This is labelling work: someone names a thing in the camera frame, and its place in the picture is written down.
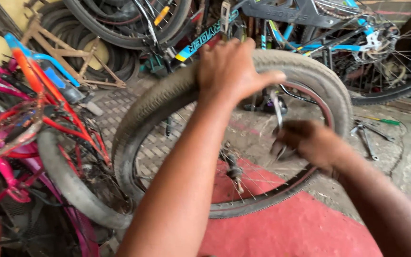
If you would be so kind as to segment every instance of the green screwdriver handle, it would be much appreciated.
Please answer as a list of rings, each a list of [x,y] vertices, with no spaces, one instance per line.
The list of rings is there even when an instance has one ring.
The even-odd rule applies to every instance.
[[[379,121],[386,123],[386,124],[391,124],[391,125],[396,125],[399,126],[401,123],[395,120],[389,120],[389,119],[380,119]]]

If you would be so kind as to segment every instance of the forearm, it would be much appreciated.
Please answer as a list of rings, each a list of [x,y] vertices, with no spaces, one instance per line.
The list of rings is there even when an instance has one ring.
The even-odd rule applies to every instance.
[[[232,109],[220,97],[198,101],[182,136],[138,206],[121,245],[125,249],[120,249],[118,256],[197,254],[207,225],[221,140]]]
[[[357,154],[349,155],[340,169],[339,182],[383,255],[410,257],[411,201]]]

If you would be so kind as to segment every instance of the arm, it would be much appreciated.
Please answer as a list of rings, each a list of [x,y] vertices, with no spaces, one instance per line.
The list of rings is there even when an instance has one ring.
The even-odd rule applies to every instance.
[[[118,257],[196,256],[204,236],[221,141],[237,103],[283,73],[258,74],[254,41],[202,49],[197,107],[137,208]]]
[[[275,152],[279,143],[340,182],[384,256],[411,257],[411,201],[382,172],[312,121],[285,122]]]

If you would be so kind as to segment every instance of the hand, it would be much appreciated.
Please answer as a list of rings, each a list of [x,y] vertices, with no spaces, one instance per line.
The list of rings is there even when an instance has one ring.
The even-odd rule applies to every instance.
[[[200,99],[225,96],[234,107],[270,84],[283,83],[286,76],[279,70],[256,72],[252,59],[254,49],[251,38],[243,43],[237,38],[227,43],[220,41],[212,49],[204,45],[198,74]]]
[[[338,178],[340,164],[355,155],[350,145],[318,121],[286,121],[282,130],[276,133],[277,139],[271,150],[273,154],[278,154],[287,145],[332,178]]]

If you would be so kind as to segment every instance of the black tire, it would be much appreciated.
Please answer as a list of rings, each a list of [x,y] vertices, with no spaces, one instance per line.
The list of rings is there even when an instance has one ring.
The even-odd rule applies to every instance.
[[[255,50],[253,58],[258,72],[279,69],[287,75],[288,81],[309,85],[331,109],[335,132],[340,136],[349,132],[352,114],[350,98],[344,93],[345,86],[332,71],[313,59],[280,50]],[[114,172],[123,192],[136,202],[139,202],[144,194],[137,186],[132,173],[140,144],[155,125],[197,99],[199,89],[196,84],[196,71],[197,64],[193,64],[154,85],[131,106],[117,129],[112,144]],[[277,204],[302,190],[316,174],[314,169],[306,169],[305,173],[301,173],[298,177],[302,180],[299,179],[298,183],[290,184],[289,188],[282,185],[281,187],[285,187],[283,190],[271,190],[269,198],[258,199],[245,207],[223,211],[211,205],[210,218],[245,215]]]
[[[127,228],[131,214],[120,214],[101,202],[77,177],[61,154],[58,145],[58,131],[46,129],[37,137],[39,156],[49,178],[61,194],[89,219],[111,229]]]
[[[88,12],[85,10],[78,0],[64,0],[64,3],[71,10],[72,14],[87,27],[91,32],[100,36],[102,39],[106,40],[111,44],[127,48],[127,49],[147,49],[147,45],[143,42],[143,38],[130,38],[127,36],[122,36],[118,33],[111,32],[106,29],[102,24],[95,20]],[[157,33],[157,38],[160,44],[165,43],[171,37],[177,33],[177,31],[182,26],[188,12],[190,10],[191,0],[181,0],[175,9],[174,16],[169,20],[168,24],[163,28],[163,30]]]
[[[316,35],[318,27],[306,26],[302,33],[301,44],[309,42]],[[362,97],[350,95],[353,105],[373,105],[392,102],[401,98],[411,97],[411,81],[408,84],[392,88],[380,93],[363,94]]]

